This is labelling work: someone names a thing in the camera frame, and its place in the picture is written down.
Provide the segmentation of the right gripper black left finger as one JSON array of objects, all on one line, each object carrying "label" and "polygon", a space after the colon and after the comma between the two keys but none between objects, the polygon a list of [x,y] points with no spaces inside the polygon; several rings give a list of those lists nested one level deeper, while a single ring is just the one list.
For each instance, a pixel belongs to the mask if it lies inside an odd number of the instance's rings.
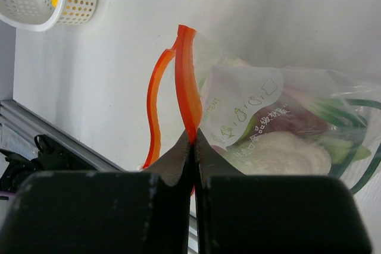
[{"label": "right gripper black left finger", "polygon": [[1,252],[186,253],[191,152],[182,134],[140,172],[28,173],[1,226]]}]

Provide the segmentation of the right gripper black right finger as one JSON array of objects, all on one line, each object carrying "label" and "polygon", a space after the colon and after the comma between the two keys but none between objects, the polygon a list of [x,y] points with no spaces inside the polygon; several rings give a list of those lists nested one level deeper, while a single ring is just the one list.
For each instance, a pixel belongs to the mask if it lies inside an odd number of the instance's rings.
[{"label": "right gripper black right finger", "polygon": [[200,253],[371,253],[351,192],[321,175],[244,175],[195,140]]}]

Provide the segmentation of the clear zip bag orange zipper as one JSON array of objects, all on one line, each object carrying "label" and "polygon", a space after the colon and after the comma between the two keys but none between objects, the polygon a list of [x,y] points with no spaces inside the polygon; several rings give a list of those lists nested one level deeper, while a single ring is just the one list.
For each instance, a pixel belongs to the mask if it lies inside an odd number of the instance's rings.
[{"label": "clear zip bag orange zipper", "polygon": [[[202,133],[211,145],[235,142],[261,108],[275,103],[283,90],[281,69],[257,67],[237,58],[196,30],[180,25],[171,48],[160,55],[148,84],[146,110],[150,143],[144,167],[167,152],[182,134],[194,142]],[[380,84],[335,70],[371,86],[380,102]],[[372,110],[366,146],[371,157],[353,162],[341,179],[353,193],[380,173],[380,110]]]}]

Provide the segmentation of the red grape bunch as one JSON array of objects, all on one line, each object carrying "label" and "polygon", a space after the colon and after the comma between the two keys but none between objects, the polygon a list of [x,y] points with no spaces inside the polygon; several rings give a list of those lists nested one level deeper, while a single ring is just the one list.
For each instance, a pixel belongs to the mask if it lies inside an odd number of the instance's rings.
[{"label": "red grape bunch", "polygon": [[240,136],[235,136],[235,142],[226,147],[217,144],[211,147],[220,155],[247,148],[258,141],[260,136],[272,132],[290,132],[298,137],[308,137],[327,131],[327,121],[305,109],[297,101],[285,93],[275,103],[261,108],[245,124]]}]

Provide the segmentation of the aluminium rail frame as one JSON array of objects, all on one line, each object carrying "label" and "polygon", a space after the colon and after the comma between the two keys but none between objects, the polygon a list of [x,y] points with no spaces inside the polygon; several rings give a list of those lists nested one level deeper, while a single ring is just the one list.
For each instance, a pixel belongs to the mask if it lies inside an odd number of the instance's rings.
[{"label": "aluminium rail frame", "polygon": [[34,143],[35,136],[44,134],[99,171],[123,171],[122,167],[57,129],[12,99],[1,101],[1,124],[30,144]]}]

